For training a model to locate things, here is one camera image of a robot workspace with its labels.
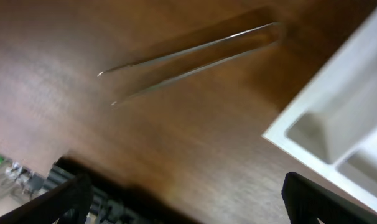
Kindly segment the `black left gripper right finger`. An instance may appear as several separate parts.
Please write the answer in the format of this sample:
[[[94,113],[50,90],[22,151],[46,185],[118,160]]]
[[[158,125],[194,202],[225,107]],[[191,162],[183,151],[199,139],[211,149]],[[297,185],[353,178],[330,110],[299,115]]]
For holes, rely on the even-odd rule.
[[[288,172],[281,191],[291,224],[377,224],[377,215],[301,176]]]

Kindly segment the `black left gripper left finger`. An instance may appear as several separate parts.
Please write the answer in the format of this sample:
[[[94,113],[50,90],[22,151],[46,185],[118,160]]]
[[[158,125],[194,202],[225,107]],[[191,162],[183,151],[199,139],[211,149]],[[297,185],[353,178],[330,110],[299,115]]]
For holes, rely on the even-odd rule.
[[[86,222],[92,201],[91,180],[86,174],[80,174],[0,216],[0,224],[82,224]]]

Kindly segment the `metal tongs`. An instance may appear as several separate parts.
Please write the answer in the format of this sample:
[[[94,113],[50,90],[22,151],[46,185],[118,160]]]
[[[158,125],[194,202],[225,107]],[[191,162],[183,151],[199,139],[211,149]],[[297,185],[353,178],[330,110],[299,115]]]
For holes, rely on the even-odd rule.
[[[98,74],[109,88],[105,104],[169,85],[194,73],[277,44],[284,26],[270,22],[250,29],[200,30],[152,46],[148,57],[125,62]]]

